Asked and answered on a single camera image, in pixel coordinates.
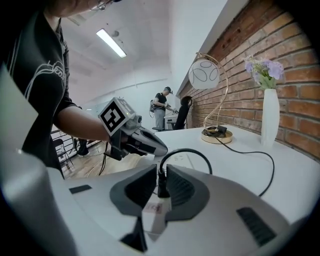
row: white lamp shade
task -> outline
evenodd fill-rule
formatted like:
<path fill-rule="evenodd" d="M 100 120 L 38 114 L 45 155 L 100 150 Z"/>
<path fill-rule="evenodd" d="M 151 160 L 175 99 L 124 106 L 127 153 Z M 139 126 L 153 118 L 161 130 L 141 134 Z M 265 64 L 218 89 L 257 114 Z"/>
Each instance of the white lamp shade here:
<path fill-rule="evenodd" d="M 200 58 L 190 67 L 189 80 L 195 89 L 215 88 L 220 82 L 219 68 L 212 61 Z"/>

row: brick wall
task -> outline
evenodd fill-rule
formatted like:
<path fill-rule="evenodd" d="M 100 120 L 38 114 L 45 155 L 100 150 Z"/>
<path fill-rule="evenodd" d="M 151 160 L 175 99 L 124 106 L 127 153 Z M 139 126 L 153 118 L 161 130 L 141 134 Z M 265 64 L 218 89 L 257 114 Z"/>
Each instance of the brick wall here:
<path fill-rule="evenodd" d="M 252 0 L 232 21 L 208 53 L 224 66 L 229 94 L 219 121 L 261 133 L 264 91 L 245 71 L 244 57 L 281 62 L 284 77 L 277 82 L 280 125 L 277 141 L 320 160 L 320 66 L 311 43 L 293 17 L 272 0 Z M 221 101 L 225 80 L 216 88 L 197 90 L 190 83 L 180 98 L 192 96 L 188 128 L 202 127 Z M 216 124 L 213 116 L 209 124 Z"/>

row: white vase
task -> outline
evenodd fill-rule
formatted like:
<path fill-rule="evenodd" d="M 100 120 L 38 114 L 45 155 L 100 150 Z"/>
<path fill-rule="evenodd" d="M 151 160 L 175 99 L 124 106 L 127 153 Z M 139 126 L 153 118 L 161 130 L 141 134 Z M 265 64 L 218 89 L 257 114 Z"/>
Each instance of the white vase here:
<path fill-rule="evenodd" d="M 261 144 L 264 148 L 271 148 L 279 128 L 280 105 L 275 89 L 265 89 L 263 99 Z"/>

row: cap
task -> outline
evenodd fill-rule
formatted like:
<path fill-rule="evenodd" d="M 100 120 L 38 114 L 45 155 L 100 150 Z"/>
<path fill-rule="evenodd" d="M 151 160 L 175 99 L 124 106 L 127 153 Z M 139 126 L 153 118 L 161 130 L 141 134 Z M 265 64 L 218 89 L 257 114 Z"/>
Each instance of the cap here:
<path fill-rule="evenodd" d="M 164 88 L 165 90 L 168 90 L 169 93 L 171 93 L 171 88 L 169 86 L 167 86 L 166 88 Z"/>

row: black t-shirt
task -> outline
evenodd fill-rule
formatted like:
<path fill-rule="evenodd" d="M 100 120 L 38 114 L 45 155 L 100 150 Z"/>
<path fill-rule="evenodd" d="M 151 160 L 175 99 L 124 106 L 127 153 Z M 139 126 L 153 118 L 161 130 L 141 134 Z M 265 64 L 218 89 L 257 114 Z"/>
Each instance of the black t-shirt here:
<path fill-rule="evenodd" d="M 52 30 L 44 14 L 36 12 L 12 46 L 6 63 L 14 82 L 38 112 L 22 150 L 61 171 L 51 138 L 58 113 L 75 106 L 69 98 L 68 47 L 61 25 Z"/>
<path fill-rule="evenodd" d="M 165 103 L 167 102 L 167 98 L 166 98 L 166 96 L 164 96 L 164 95 L 162 94 L 162 92 L 161 92 L 161 93 L 157 93 L 156 96 L 155 96 L 155 98 L 158 98 L 160 103 L 165 104 Z M 155 107 L 156 107 L 156 110 L 166 111 L 166 109 L 165 109 L 164 106 L 157 106 L 157 105 L 155 105 Z"/>

